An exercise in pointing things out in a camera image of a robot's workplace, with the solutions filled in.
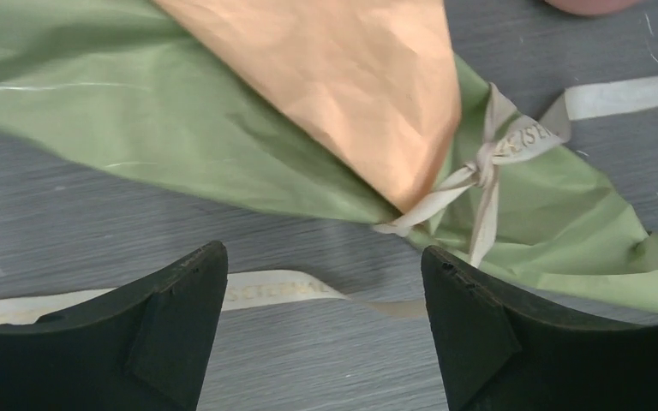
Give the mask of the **cream printed ribbon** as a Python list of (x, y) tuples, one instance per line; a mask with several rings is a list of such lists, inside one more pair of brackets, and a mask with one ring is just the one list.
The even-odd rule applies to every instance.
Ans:
[[(516, 106), (493, 86), (475, 159), (448, 176), (402, 217), (377, 226), (383, 234), (410, 229), (442, 211), (469, 188), (482, 188), (470, 242), (470, 261), (479, 265), (494, 243), (498, 218), (498, 168), (531, 160), (571, 138), (574, 121), (629, 114), (658, 107), (658, 76), (566, 89), (540, 120), (515, 117)], [(272, 270), (230, 274), (223, 311), (235, 311), (345, 295), (301, 271)]]

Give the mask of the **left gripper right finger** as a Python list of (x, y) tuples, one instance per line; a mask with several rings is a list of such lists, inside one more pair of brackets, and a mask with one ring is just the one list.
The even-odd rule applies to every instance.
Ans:
[(658, 325), (583, 313), (438, 248), (422, 281), (451, 410), (658, 410)]

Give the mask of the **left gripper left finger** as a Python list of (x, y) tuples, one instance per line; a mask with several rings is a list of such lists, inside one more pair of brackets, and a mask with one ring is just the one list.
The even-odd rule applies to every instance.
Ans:
[(196, 409), (227, 269), (212, 241), (31, 325), (0, 325), (0, 410)]

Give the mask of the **green orange flower bouquet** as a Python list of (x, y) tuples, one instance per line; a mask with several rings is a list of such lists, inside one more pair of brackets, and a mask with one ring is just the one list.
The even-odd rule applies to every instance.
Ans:
[[(256, 211), (397, 220), (475, 159), (493, 86), (440, 1), (0, 1), (0, 131)], [(478, 186), (399, 236), (658, 313), (658, 235), (565, 144), (498, 168), (479, 265)]]

